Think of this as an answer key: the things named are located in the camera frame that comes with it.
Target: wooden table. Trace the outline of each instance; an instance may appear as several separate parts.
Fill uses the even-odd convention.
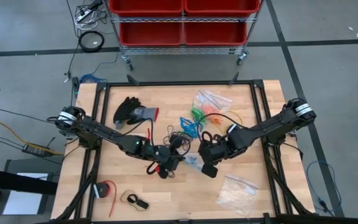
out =
[[[277,80],[264,81],[270,112],[275,115],[280,112],[285,99],[280,82]],[[106,125],[114,128],[112,118],[117,107],[127,96],[138,97],[143,105],[159,107],[157,122],[154,123],[154,142],[162,144],[167,135],[167,126],[173,125],[175,130],[181,130],[179,117],[191,118],[190,108],[197,90],[203,88],[220,94],[232,100],[231,110],[240,114],[243,125],[256,124],[254,106],[249,85],[210,85],[210,86],[127,86],[111,88],[109,94]],[[95,96],[95,84],[82,84],[76,106],[83,108],[88,115],[91,114]],[[101,94],[97,120],[100,120],[103,102]],[[227,114],[236,121],[237,116]],[[130,130],[133,126],[126,125],[120,132]],[[144,134],[150,123],[140,125],[133,134]],[[212,124],[206,129],[219,133]],[[296,146],[294,138],[287,136],[287,143]],[[197,152],[199,142],[194,140],[191,152]],[[66,154],[77,146],[77,142],[67,146]],[[313,202],[303,170],[299,152],[286,145],[281,146],[282,163],[287,184],[298,200],[310,211],[314,211]],[[59,216],[72,200],[78,190],[81,168],[85,150],[78,149],[70,154],[62,165],[60,181],[56,193],[52,218]],[[215,219],[215,218],[244,218],[242,215],[225,209],[216,204],[226,174],[233,174],[255,183],[259,190],[249,213],[251,217],[262,217],[269,212],[274,217],[272,198],[270,193],[267,171],[260,140],[248,148],[247,152],[234,159],[221,162],[217,168],[218,176],[211,179],[199,173],[196,169],[184,163],[179,164],[173,179],[160,179],[157,174],[147,175],[147,161],[126,156],[114,144],[103,141],[101,160],[99,165],[98,182],[112,180],[117,185],[117,201],[112,216],[109,210],[112,195],[95,199],[92,221],[110,220],[178,220],[178,219]],[[282,193],[277,186],[280,206],[283,206]],[[133,190],[136,194],[150,202],[150,209],[138,212],[119,198],[126,190]],[[88,203],[88,193],[84,196],[82,217],[85,216]]]

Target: black metal frame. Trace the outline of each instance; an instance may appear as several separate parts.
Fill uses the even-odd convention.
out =
[[[109,93],[110,93],[110,88],[112,87],[121,87],[121,86],[173,86],[173,85],[228,85],[229,82],[228,81],[196,81],[196,82],[143,82],[143,83],[137,83],[137,85],[133,84],[133,83],[99,83],[98,87],[96,88],[96,95],[95,95],[95,100],[94,100],[94,105],[93,105],[93,110],[92,110],[92,117],[96,118],[97,112],[98,112],[98,105],[99,105],[99,98],[100,98],[100,91],[105,87],[105,92],[104,92],[104,101],[103,101],[103,107],[102,107],[102,114],[101,114],[101,123],[104,124],[106,122],[106,115],[107,115],[107,110],[108,110],[108,100],[109,100]],[[271,117],[270,115],[270,111],[269,111],[269,106],[267,103],[267,98],[266,98],[266,92],[264,89],[264,84],[263,84],[263,80],[236,80],[234,83],[231,83],[233,85],[249,85],[250,89],[251,89],[251,95],[252,95],[252,100],[254,103],[254,108],[255,108],[255,114],[257,117],[257,122],[262,122],[262,117],[260,115],[260,109],[259,109],[259,105],[258,105],[258,99],[257,99],[257,95],[256,95],[256,89],[258,87],[258,89],[260,90],[260,94],[262,97],[262,102],[264,104],[264,110],[266,113],[266,118]],[[274,154],[275,154],[275,158],[276,158],[276,163],[277,163],[277,167],[278,167],[278,174],[280,176],[280,178],[285,182],[285,175],[284,175],[284,171],[283,171],[283,167],[282,167],[282,162],[280,159],[279,155],[279,150],[278,148],[274,148],[273,149]],[[100,159],[100,151],[96,151],[96,153],[99,154],[99,156],[97,156],[97,160]],[[267,151],[264,150],[264,157],[265,160],[266,159],[270,159],[269,156],[269,149],[267,148]],[[86,173],[88,170],[88,165],[89,165],[89,160],[90,160],[90,152],[87,151],[85,153],[84,156],[84,163],[83,163],[83,167],[82,167],[82,173],[81,173],[81,181],[80,181],[80,185],[83,183],[83,180],[86,177]],[[274,212],[275,215],[279,215],[281,214],[281,209],[280,209],[280,204],[278,202],[278,195],[277,195],[277,189],[276,189],[276,185],[275,185],[275,181],[274,178],[267,173],[268,175],[268,179],[269,179],[269,185],[270,185],[270,191],[272,194],[272,202],[273,202],[273,207],[274,207]],[[287,210],[288,214],[292,214],[292,207],[291,204],[289,202],[289,199],[287,199],[286,195],[283,194],[284,199],[285,199],[285,207]],[[94,195],[93,194],[89,194],[89,200],[88,200],[88,208],[86,211],[86,218],[91,219],[92,218],[92,214],[93,214],[93,202],[94,202]],[[79,203],[79,205],[77,206],[77,209],[75,211],[75,218],[79,218],[80,215],[80,211],[81,211],[81,204],[82,201]],[[177,223],[177,222],[183,222],[183,223],[188,223],[188,222],[192,222],[192,223],[265,223],[267,221],[267,218],[269,218],[269,216],[264,215],[265,217],[263,218],[235,218],[235,219],[214,219],[214,220],[152,220],[152,221],[124,221],[124,222],[93,222],[93,223]]]

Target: wooden tabletop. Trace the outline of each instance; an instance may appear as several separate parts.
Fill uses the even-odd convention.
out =
[[[280,82],[269,80],[264,81],[264,84],[270,112],[275,115],[280,112],[285,103]],[[179,131],[181,130],[180,117],[191,119],[191,104],[200,88],[231,99],[231,110],[241,116],[244,126],[251,127],[257,123],[249,85],[126,86],[110,89],[106,126],[115,128],[112,125],[112,119],[117,107],[124,101],[125,97],[138,97],[142,105],[160,108],[157,122],[154,123],[154,143],[163,144],[163,138],[168,134],[168,125],[172,125],[176,131]],[[76,106],[83,108],[88,115],[92,112],[95,89],[95,84],[82,84],[80,86]],[[103,95],[102,92],[97,120],[100,120],[101,116]],[[264,114],[261,102],[262,100],[259,98],[260,109]],[[239,122],[236,115],[226,114]],[[145,134],[149,127],[150,123],[144,122],[133,134]],[[120,132],[126,132],[131,128],[133,126],[125,125]],[[208,124],[205,129],[212,134],[220,133],[212,124]],[[296,146],[294,138],[289,136],[287,136],[287,143]],[[69,153],[77,145],[77,142],[68,145],[65,153]],[[194,140],[191,143],[190,152],[196,154],[198,146],[199,141]],[[289,188],[298,200],[313,212],[313,201],[299,152],[286,145],[281,146],[281,152]],[[64,211],[78,190],[84,153],[85,150],[78,149],[64,160],[52,218],[59,216]],[[179,164],[175,171],[175,178],[160,179],[157,174],[147,175],[145,173],[148,165],[150,165],[150,162],[126,156],[117,146],[103,140],[98,182],[104,180],[115,182],[117,200],[114,211],[109,217],[113,195],[95,199],[92,221],[244,218],[244,216],[216,204],[226,174],[242,177],[259,188],[247,217],[260,218],[265,212],[269,212],[272,217],[274,216],[260,140],[256,140],[243,155],[219,163],[217,166],[219,172],[214,179],[201,174],[185,163]],[[285,211],[281,190],[278,186],[277,189],[280,206],[282,211]],[[148,201],[150,208],[147,211],[139,212],[127,203],[120,202],[119,198],[126,190],[133,190],[138,196]],[[84,196],[82,217],[86,213],[88,194],[89,191]]]

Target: caster wheel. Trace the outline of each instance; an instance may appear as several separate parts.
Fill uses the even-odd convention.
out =
[[[243,60],[241,60],[241,59],[237,59],[237,65],[242,65],[244,63],[244,61]]]

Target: red storage bin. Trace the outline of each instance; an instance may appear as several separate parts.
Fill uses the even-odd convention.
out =
[[[186,22],[186,45],[242,45],[247,40],[245,22]]]
[[[250,16],[259,10],[259,0],[184,0],[187,16]]]
[[[126,46],[176,46],[181,44],[180,22],[122,22],[119,38]]]
[[[111,12],[121,17],[181,16],[182,0],[110,0]]]

